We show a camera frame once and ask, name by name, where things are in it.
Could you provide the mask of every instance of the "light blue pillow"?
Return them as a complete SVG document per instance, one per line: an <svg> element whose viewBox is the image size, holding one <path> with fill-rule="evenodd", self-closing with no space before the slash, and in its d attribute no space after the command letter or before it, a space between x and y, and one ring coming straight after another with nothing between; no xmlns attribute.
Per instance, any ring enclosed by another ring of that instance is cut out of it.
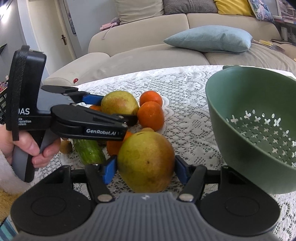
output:
<svg viewBox="0 0 296 241"><path fill-rule="evenodd" d="M252 38L240 28L208 25L185 30L166 38L164 42L200 52L241 53L250 48Z"/></svg>

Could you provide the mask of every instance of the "yellow pillow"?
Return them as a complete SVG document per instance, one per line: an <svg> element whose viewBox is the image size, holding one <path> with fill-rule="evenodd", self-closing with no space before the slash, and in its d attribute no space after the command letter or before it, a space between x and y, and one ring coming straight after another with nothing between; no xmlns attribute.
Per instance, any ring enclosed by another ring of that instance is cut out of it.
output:
<svg viewBox="0 0 296 241"><path fill-rule="evenodd" d="M219 14L255 17L248 0L214 0Z"/></svg>

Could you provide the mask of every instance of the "floral pillow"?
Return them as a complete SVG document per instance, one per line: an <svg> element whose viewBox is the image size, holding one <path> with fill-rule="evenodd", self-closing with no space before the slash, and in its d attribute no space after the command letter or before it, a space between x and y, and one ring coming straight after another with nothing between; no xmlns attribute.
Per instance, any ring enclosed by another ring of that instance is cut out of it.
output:
<svg viewBox="0 0 296 241"><path fill-rule="evenodd" d="M248 0L249 4L258 20L271 22L275 24L274 18L269 11L267 5L264 0Z"/></svg>

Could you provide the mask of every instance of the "beige sofa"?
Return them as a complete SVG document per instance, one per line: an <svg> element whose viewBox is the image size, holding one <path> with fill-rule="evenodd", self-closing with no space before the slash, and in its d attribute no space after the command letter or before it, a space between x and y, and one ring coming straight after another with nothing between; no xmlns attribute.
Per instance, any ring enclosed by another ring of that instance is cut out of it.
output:
<svg viewBox="0 0 296 241"><path fill-rule="evenodd" d="M192 13L163 15L123 24L102 31L91 39L88 54L50 75L44 84L79 85L106 77L167 67L189 65L249 65L280 69L296 74L296 48L289 44L285 54L252 44L244 53L201 53L172 47L163 40L181 31L204 25L225 25L248 31L254 40L280 39L277 28L256 18Z"/></svg>

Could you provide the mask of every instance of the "green colander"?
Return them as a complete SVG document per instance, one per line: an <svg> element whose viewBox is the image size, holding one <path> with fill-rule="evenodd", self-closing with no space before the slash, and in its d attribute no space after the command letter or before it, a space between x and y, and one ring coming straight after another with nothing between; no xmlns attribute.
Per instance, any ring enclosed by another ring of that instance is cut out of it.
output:
<svg viewBox="0 0 296 241"><path fill-rule="evenodd" d="M227 165L267 193L296 191L296 81L232 67L211 76L205 90Z"/></svg>

